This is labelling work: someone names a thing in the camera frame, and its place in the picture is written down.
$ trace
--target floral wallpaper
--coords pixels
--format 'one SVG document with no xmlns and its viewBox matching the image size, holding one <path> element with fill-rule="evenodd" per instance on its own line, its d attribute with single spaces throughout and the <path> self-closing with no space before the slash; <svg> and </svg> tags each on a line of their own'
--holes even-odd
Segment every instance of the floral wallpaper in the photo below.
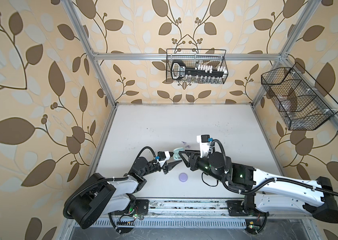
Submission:
<svg viewBox="0 0 338 240">
<path fill-rule="evenodd" d="M 166 80 L 162 61 L 100 61 L 119 103 L 250 103 L 261 85 L 269 61 L 227 61 L 224 84 L 197 84 Z"/>
<path fill-rule="evenodd" d="M 321 1 L 289 57 L 316 78 L 324 89 L 312 84 L 321 93 L 328 91 L 338 101 L 338 1 Z M 338 192 L 338 131 L 329 121 L 315 131 L 288 131 L 268 96 L 256 111 L 288 177 L 328 177 Z M 324 239 L 338 240 L 338 224 L 316 224 Z"/>
<path fill-rule="evenodd" d="M 289 57 L 304 66 L 338 101 L 338 1 L 322 1 Z"/>
<path fill-rule="evenodd" d="M 0 239 L 57 235 L 109 112 L 59 1 L 0 0 Z"/>
<path fill-rule="evenodd" d="M 73 0 L 94 51 L 278 53 L 304 0 Z"/>
</svg>

